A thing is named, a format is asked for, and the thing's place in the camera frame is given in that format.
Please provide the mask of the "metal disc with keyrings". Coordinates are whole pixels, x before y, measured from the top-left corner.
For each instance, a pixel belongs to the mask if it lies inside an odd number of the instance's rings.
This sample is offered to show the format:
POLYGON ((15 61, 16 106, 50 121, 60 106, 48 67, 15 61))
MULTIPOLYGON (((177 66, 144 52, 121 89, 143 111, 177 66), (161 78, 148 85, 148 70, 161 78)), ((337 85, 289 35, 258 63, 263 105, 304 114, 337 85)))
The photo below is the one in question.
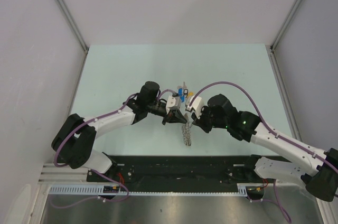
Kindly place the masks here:
POLYGON ((191 146, 191 144, 192 144, 192 140, 191 140, 191 124, 190 124, 188 113, 184 114, 184 118, 187 120, 187 122, 182 125, 183 142, 184 142, 184 144, 186 146, 191 146))

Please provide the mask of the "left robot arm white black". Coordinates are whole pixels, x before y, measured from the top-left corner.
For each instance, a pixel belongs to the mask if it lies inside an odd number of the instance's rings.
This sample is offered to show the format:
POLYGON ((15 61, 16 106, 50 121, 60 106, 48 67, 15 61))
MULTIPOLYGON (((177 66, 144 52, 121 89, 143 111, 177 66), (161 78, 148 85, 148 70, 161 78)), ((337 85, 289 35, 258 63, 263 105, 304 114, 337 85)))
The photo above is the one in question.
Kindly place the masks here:
POLYGON ((51 147, 55 151, 54 165, 81 167, 98 172, 104 181, 112 181, 117 175, 113 161, 103 152, 93 149, 99 137, 120 127, 136 124, 153 114, 162 117, 162 124, 187 124, 180 111, 181 99, 173 92, 167 100, 161 100, 159 84, 147 81, 138 93, 130 95, 123 105, 110 113, 85 119, 78 114, 70 115, 51 147))

